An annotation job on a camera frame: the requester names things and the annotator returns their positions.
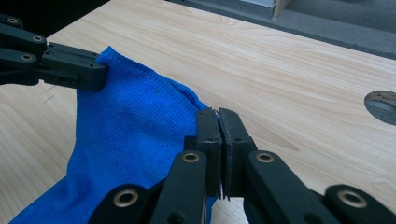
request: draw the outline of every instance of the wood grain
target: wood grain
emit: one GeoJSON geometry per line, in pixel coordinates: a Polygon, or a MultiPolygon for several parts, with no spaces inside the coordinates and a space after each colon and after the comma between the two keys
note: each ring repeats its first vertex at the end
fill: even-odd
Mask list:
{"type": "MultiPolygon", "coordinates": [[[[309,188],[352,185],[396,212],[396,127],[363,103],[371,91],[395,91],[395,61],[159,0],[110,1],[49,40],[112,46],[239,113],[258,147],[309,188]]],[[[46,84],[0,88],[1,223],[64,176],[75,98],[46,84]]],[[[243,219],[240,206],[216,205],[213,223],[243,219]]]]}

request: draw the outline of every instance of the circular hole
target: circular hole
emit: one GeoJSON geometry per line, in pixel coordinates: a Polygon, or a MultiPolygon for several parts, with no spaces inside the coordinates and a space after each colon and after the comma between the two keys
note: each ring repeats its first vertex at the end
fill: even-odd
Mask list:
{"type": "Polygon", "coordinates": [[[346,203],[349,206],[355,208],[364,208],[367,206],[367,201],[352,190],[340,190],[337,195],[343,203],[346,203]]]}
{"type": "Polygon", "coordinates": [[[396,125],[396,93],[393,91],[373,91],[364,98],[366,109],[376,119],[396,125]]]}
{"type": "Polygon", "coordinates": [[[43,40],[43,38],[41,36],[35,35],[35,36],[33,36],[33,40],[41,41],[41,40],[43,40]]]}
{"type": "Polygon", "coordinates": [[[132,194],[130,194],[130,193],[122,194],[122,195],[120,196],[120,202],[122,202],[122,203],[129,202],[129,201],[132,200],[133,197],[134,197],[134,195],[132,195],[132,194]]]}
{"type": "Polygon", "coordinates": [[[137,202],[138,194],[134,189],[124,189],[118,192],[113,199],[117,207],[127,207],[137,202]]]}
{"type": "Polygon", "coordinates": [[[23,54],[23,55],[21,56],[21,58],[22,58],[23,60],[25,60],[25,61],[32,60],[32,56],[30,56],[29,54],[23,54]]]}
{"type": "Polygon", "coordinates": [[[195,162],[199,160],[199,156],[195,153],[187,153],[183,156],[183,160],[187,162],[195,162]]]}
{"type": "Polygon", "coordinates": [[[15,19],[15,18],[8,18],[7,21],[8,21],[9,23],[13,23],[13,24],[18,23],[18,20],[15,19]]]}
{"type": "Polygon", "coordinates": [[[166,220],[168,221],[168,224],[183,224],[185,218],[184,214],[180,212],[175,212],[172,213],[166,220]]]}
{"type": "Polygon", "coordinates": [[[320,217],[318,217],[317,215],[311,214],[311,213],[304,214],[303,218],[304,218],[305,222],[308,224],[321,224],[322,223],[320,217]]]}
{"type": "Polygon", "coordinates": [[[262,162],[271,162],[274,160],[274,157],[272,157],[270,154],[268,153],[259,153],[256,156],[257,160],[262,161],[262,162]]]}

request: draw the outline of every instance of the blue cloth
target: blue cloth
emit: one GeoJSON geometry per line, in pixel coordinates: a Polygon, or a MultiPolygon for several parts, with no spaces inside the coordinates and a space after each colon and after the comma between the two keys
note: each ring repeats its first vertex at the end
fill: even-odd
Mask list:
{"type": "Polygon", "coordinates": [[[113,188],[150,188],[165,178],[184,136],[195,135],[195,114],[205,105],[189,88],[111,47],[97,62],[109,66],[107,84],[99,92],[78,91],[77,141],[66,177],[12,223],[87,223],[113,188]]]}

